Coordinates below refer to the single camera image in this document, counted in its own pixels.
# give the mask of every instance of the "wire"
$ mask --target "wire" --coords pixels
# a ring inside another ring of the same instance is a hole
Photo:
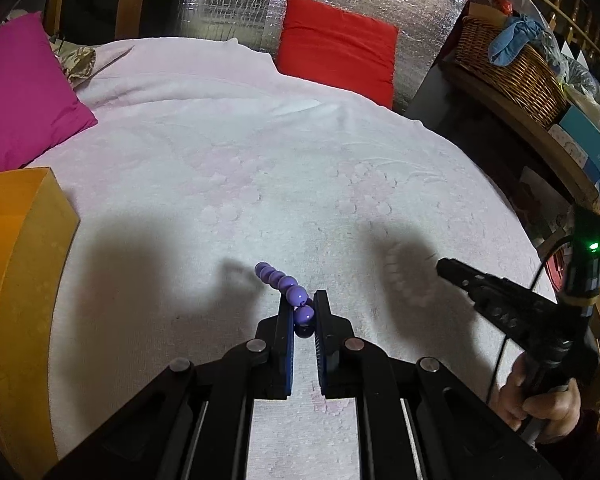
[[[540,262],[540,266],[538,267],[538,270],[536,271],[536,275],[534,276],[533,280],[531,281],[531,285],[529,285],[529,290],[534,290],[536,288],[536,285],[538,284],[538,281],[540,280],[540,276],[542,275],[542,270],[544,269],[544,266],[549,262],[551,257],[554,256],[555,253],[557,253],[558,249],[560,249],[563,245],[568,244],[572,240],[573,240],[572,235],[566,235],[566,236],[563,236],[562,238],[560,238],[555,244],[552,245],[549,252],[542,259],[542,262]],[[486,397],[486,400],[484,401],[487,404],[487,406],[489,405],[489,402],[491,401],[491,396],[493,395],[493,387],[495,386],[496,378],[498,377],[498,370],[500,368],[500,362],[502,361],[502,357],[504,355],[504,349],[507,346],[508,340],[509,340],[509,337],[504,336],[504,339],[502,340],[502,345],[500,345],[500,351],[498,352],[496,364],[493,367],[493,373],[491,374],[491,381],[489,382],[489,389],[487,390],[487,397]]]

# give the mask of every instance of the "screw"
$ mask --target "screw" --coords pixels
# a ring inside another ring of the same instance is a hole
[[[251,339],[247,341],[247,350],[249,352],[262,352],[267,347],[267,344],[262,339]]]
[[[344,342],[344,346],[352,352],[359,352],[365,347],[365,342],[357,337],[350,337]]]
[[[184,357],[176,357],[173,361],[169,363],[169,370],[172,372],[183,372],[185,370],[189,370],[191,366],[191,361]]]
[[[427,372],[437,372],[440,370],[440,361],[434,357],[423,357],[420,359],[420,368]]]

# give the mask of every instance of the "hand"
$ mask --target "hand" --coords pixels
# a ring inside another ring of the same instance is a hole
[[[575,379],[569,381],[564,392],[541,394],[528,399],[522,393],[525,381],[525,355],[513,363],[507,383],[491,397],[491,409],[516,431],[529,415],[546,418],[550,422],[538,437],[539,444],[550,444],[567,436],[580,418],[580,392]]]

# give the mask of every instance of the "bed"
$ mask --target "bed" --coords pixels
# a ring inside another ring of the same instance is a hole
[[[538,256],[447,140],[362,96],[279,74],[235,40],[126,40],[78,88],[93,126],[37,158],[80,216],[49,354],[59,457],[173,358],[251,337],[268,261],[389,355],[438,357],[485,397],[502,336],[437,277],[443,256],[529,283]],[[552,297],[542,277],[538,291]],[[502,380],[518,350],[507,348]],[[325,401],[296,339],[286,402],[257,401],[248,478],[358,478],[355,405]]]

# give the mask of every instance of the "foil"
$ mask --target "foil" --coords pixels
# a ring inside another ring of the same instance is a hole
[[[455,25],[466,0],[318,0],[399,28],[394,110],[404,112]],[[275,57],[286,0],[180,0],[176,33],[208,40],[235,37]]]

